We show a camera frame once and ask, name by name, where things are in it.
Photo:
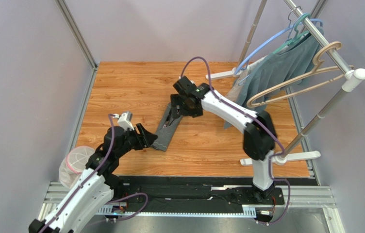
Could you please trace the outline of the grey stitched cloth napkin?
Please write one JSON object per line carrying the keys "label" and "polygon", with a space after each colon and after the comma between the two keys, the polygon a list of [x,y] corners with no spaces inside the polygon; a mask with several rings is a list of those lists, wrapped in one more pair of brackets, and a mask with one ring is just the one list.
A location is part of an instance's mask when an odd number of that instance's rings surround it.
{"label": "grey stitched cloth napkin", "polygon": [[166,117],[168,116],[169,111],[171,110],[171,103],[168,103],[166,109],[164,111],[163,117],[160,120],[160,123],[157,127],[155,134],[158,136],[157,140],[152,144],[152,148],[155,150],[167,151],[172,138],[179,126],[182,116],[179,116],[178,119],[174,120],[173,123],[164,128],[164,123],[166,121]]}

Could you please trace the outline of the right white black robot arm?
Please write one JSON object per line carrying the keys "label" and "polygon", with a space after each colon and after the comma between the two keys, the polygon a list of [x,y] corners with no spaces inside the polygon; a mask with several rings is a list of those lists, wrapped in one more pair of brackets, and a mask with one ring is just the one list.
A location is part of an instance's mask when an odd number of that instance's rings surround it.
{"label": "right white black robot arm", "polygon": [[173,87],[177,92],[170,96],[174,118],[200,117],[208,111],[242,133],[243,151],[253,166],[254,195],[258,199],[267,199],[275,187],[269,174],[272,169],[269,157],[274,154],[277,138],[270,114],[243,108],[206,83],[196,86],[186,76],[174,83]]}

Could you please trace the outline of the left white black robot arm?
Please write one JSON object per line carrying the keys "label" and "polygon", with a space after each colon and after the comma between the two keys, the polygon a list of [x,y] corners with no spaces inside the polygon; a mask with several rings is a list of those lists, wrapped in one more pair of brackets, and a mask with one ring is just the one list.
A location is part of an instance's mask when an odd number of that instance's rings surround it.
{"label": "left white black robot arm", "polygon": [[30,233],[79,233],[102,206],[111,200],[122,201],[123,180],[113,172],[119,159],[132,150],[149,148],[158,138],[138,123],[135,128],[113,126],[91,155],[68,194],[43,220],[34,219]]}

